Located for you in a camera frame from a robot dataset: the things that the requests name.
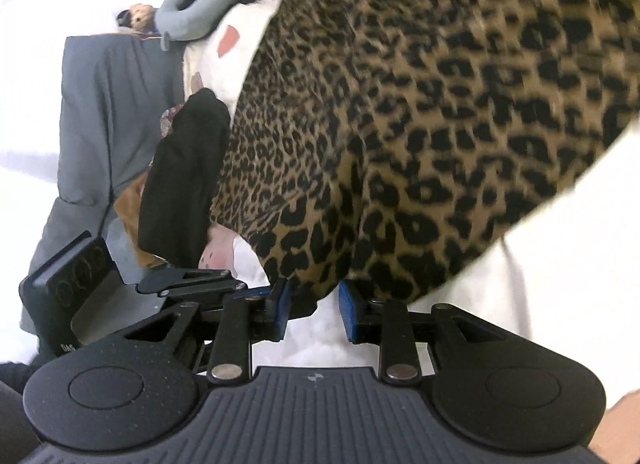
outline brown cardboard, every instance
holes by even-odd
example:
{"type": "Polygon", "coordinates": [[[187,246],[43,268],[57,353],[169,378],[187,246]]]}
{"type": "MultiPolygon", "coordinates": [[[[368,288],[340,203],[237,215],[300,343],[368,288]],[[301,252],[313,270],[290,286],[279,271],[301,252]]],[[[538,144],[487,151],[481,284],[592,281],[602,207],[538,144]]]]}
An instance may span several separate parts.
{"type": "Polygon", "coordinates": [[[589,448],[609,464],[640,461],[640,392],[623,397],[604,414],[589,448]]]}

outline gray pants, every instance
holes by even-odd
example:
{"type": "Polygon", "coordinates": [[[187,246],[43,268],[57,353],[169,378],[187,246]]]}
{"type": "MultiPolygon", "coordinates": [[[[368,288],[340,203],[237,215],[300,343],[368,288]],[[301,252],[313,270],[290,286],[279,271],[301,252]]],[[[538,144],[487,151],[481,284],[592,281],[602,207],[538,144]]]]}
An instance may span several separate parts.
{"type": "Polygon", "coordinates": [[[22,409],[22,396],[0,383],[0,464],[17,464],[39,444],[22,409]]]}

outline black device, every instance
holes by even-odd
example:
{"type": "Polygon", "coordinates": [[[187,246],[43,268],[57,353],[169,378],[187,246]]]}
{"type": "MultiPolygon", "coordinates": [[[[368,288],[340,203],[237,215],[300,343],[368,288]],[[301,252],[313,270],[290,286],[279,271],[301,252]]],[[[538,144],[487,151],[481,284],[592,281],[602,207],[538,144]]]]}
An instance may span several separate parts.
{"type": "Polygon", "coordinates": [[[598,378],[450,304],[409,312],[343,281],[347,337],[380,346],[377,373],[253,374],[252,343],[283,339],[288,319],[315,310],[308,295],[284,279],[248,289],[229,271],[175,268],[132,288],[113,271],[104,241],[84,235],[20,285],[37,332],[68,352],[25,388],[44,441],[26,463],[601,462],[586,448],[606,406],[598,378]],[[120,328],[96,313],[96,291],[110,313],[114,296],[133,293],[144,304],[125,314],[148,317],[120,328]],[[55,324],[43,304],[57,307],[55,324]],[[433,376],[416,342],[428,343],[433,376]]]}

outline neck pillow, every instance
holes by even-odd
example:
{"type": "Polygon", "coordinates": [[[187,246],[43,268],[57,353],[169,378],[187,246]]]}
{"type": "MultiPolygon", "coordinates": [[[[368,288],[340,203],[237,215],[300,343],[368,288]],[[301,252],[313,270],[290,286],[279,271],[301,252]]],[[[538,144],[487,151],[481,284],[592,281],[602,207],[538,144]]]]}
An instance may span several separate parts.
{"type": "Polygon", "coordinates": [[[162,49],[169,41],[200,39],[217,26],[238,0],[164,0],[156,11],[156,28],[162,36],[162,49]]]}

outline round silver bolt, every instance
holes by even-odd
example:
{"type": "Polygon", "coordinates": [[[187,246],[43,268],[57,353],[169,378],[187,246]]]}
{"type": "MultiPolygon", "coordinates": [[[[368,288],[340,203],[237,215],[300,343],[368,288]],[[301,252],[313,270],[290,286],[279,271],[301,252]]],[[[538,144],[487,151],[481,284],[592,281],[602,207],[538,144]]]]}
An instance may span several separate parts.
{"type": "Polygon", "coordinates": [[[418,375],[418,370],[413,365],[398,363],[386,369],[386,374],[396,381],[409,381],[418,375]]]}
{"type": "Polygon", "coordinates": [[[211,368],[211,376],[221,381],[237,379],[242,375],[242,367],[232,363],[224,363],[211,368]]]}

